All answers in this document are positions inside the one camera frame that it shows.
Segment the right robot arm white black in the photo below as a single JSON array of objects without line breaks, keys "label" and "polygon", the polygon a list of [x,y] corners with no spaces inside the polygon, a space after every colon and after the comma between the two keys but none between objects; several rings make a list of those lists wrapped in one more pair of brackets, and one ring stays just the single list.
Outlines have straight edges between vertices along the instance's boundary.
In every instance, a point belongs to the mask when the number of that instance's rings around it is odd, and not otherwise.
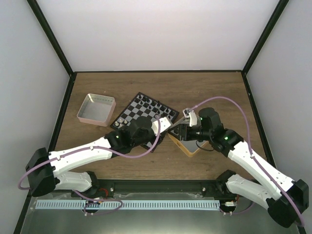
[{"label": "right robot arm white black", "polygon": [[213,108],[195,114],[185,109],[184,117],[170,129],[180,141],[207,141],[212,148],[244,168],[256,182],[227,170],[220,175],[217,192],[241,195],[267,210],[280,226],[303,225],[302,213],[309,206],[309,187],[303,180],[294,181],[258,155],[237,132],[224,128]]}]

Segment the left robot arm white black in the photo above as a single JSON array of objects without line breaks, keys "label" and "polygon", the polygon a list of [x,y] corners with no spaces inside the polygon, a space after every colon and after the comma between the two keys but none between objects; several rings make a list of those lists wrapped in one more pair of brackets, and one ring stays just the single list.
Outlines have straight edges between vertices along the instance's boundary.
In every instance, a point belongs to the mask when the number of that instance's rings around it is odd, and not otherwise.
[{"label": "left robot arm white black", "polygon": [[95,174],[90,171],[74,173],[74,168],[116,156],[129,157],[133,148],[147,142],[152,142],[155,147],[165,128],[163,119],[159,117],[155,121],[148,117],[138,117],[129,125],[85,145],[52,152],[39,148],[26,165],[26,173],[21,179],[28,180],[27,190],[33,197],[54,190],[76,190],[94,197],[100,187]]}]

